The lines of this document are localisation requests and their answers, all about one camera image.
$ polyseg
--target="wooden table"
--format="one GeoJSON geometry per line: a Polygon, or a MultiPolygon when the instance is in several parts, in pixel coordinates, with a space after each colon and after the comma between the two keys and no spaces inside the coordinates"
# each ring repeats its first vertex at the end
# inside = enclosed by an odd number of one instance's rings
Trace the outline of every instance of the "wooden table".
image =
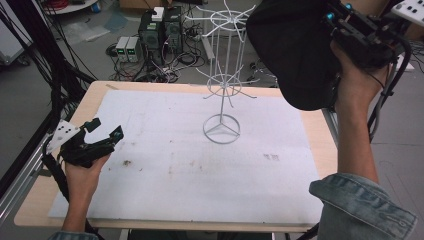
{"type": "MultiPolygon", "coordinates": [[[[156,84],[133,82],[97,81],[91,84],[71,123],[80,126],[95,116],[103,96],[108,90],[142,90],[153,92],[209,93],[205,86],[183,84],[156,84]]],[[[281,96],[278,89],[245,87],[243,92],[255,96],[281,96]]],[[[320,178],[336,172],[336,147],[321,111],[301,112],[312,155],[320,178]]],[[[15,217],[19,226],[61,226],[63,220],[48,217],[57,195],[53,178],[39,176],[15,217]]],[[[135,220],[93,219],[91,224],[101,228],[175,229],[205,231],[255,231],[255,232],[303,232],[310,226],[284,226],[281,224],[158,222],[135,220]]]]}

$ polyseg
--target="white wire stand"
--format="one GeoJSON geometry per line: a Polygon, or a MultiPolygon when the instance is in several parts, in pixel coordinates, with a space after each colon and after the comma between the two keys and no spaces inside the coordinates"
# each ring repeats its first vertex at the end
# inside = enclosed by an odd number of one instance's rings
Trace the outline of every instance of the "white wire stand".
{"type": "Polygon", "coordinates": [[[203,74],[204,76],[208,77],[207,87],[212,94],[205,97],[205,99],[210,98],[214,95],[220,96],[222,99],[221,112],[208,118],[203,124],[203,133],[205,134],[205,136],[212,142],[219,144],[232,143],[240,137],[240,123],[233,116],[224,114],[225,98],[228,98],[231,107],[233,107],[231,97],[239,93],[246,95],[250,98],[255,98],[242,92],[243,84],[248,82],[240,81],[240,71],[243,68],[242,59],[244,53],[244,45],[247,37],[245,26],[247,18],[249,17],[248,13],[252,11],[255,6],[253,6],[247,11],[238,12],[230,10],[225,0],[224,4],[226,10],[218,12],[197,7],[200,11],[204,13],[211,13],[210,17],[207,18],[190,18],[186,16],[186,18],[190,20],[209,20],[213,25],[213,29],[207,34],[204,34],[202,37],[211,37],[211,46],[212,48],[214,48],[215,61],[211,62],[210,64],[209,75],[200,71],[199,69],[197,69],[197,71],[203,74]],[[230,58],[233,37],[236,36],[234,35],[234,33],[237,33],[238,35],[239,44],[238,51],[236,54],[237,58],[235,59],[235,69],[234,72],[231,73],[229,72],[229,65],[230,61],[234,61],[234,59],[230,58]],[[225,60],[223,61],[225,62],[225,68],[221,69],[219,60],[219,48],[222,45],[225,46],[225,41],[223,40],[225,38],[227,38],[227,52],[225,54],[225,60]]]}

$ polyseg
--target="computer tower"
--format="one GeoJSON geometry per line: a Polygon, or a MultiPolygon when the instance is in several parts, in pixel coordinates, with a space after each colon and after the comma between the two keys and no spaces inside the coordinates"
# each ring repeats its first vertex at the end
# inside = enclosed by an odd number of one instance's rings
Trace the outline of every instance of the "computer tower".
{"type": "Polygon", "coordinates": [[[141,17],[140,26],[138,28],[142,52],[147,66],[153,65],[153,61],[157,66],[164,65],[164,42],[165,29],[163,22],[152,21],[152,13],[146,11],[141,17]]]}
{"type": "Polygon", "coordinates": [[[168,53],[180,54],[183,52],[183,27],[181,6],[165,8],[163,21],[165,35],[168,42],[168,53]]]}

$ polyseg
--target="electronic equipment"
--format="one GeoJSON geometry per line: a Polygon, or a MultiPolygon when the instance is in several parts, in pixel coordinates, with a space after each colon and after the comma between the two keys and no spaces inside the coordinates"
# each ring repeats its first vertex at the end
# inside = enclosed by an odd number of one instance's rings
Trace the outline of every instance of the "electronic equipment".
{"type": "Polygon", "coordinates": [[[155,14],[152,14],[152,21],[153,22],[162,22],[163,20],[163,13],[164,13],[164,7],[155,7],[153,9],[155,14]]]}
{"type": "Polygon", "coordinates": [[[395,5],[391,11],[424,27],[424,0],[405,0],[395,5]]]}
{"type": "Polygon", "coordinates": [[[127,51],[125,49],[129,39],[129,37],[120,37],[118,43],[116,44],[115,49],[120,62],[128,62],[127,51]]]}
{"type": "Polygon", "coordinates": [[[58,161],[63,158],[70,164],[90,168],[93,161],[112,153],[115,145],[124,138],[121,126],[118,126],[109,134],[109,138],[95,143],[85,143],[86,130],[92,132],[100,125],[98,118],[84,123],[80,128],[61,120],[47,145],[46,154],[50,154],[54,148],[64,142],[58,155],[58,161]]]}
{"type": "Polygon", "coordinates": [[[141,17],[138,34],[140,36],[143,57],[146,61],[146,65],[164,65],[164,58],[162,57],[162,48],[165,42],[163,22],[152,21],[152,13],[148,10],[141,17]]]}
{"type": "Polygon", "coordinates": [[[130,37],[127,46],[125,47],[128,62],[138,62],[141,59],[141,44],[140,38],[130,37]]]}
{"type": "Polygon", "coordinates": [[[208,0],[174,0],[174,2],[195,4],[195,5],[208,4],[208,0]]]}
{"type": "Polygon", "coordinates": [[[180,6],[165,9],[164,24],[168,53],[183,52],[182,11],[180,6]]]}
{"type": "Polygon", "coordinates": [[[328,1],[328,9],[324,23],[356,66],[382,68],[395,62],[403,52],[396,40],[396,22],[365,16],[339,0],[328,1]]]}

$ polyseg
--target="person's right hand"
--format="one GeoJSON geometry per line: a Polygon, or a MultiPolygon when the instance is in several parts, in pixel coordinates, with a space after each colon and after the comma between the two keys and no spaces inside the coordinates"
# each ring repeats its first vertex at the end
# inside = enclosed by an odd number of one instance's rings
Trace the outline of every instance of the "person's right hand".
{"type": "Polygon", "coordinates": [[[330,47],[342,65],[341,80],[335,104],[336,111],[338,112],[346,107],[367,110],[375,95],[381,90],[381,84],[386,83],[389,68],[383,67],[370,70],[367,73],[366,70],[356,67],[335,41],[331,42],[330,47]]]}

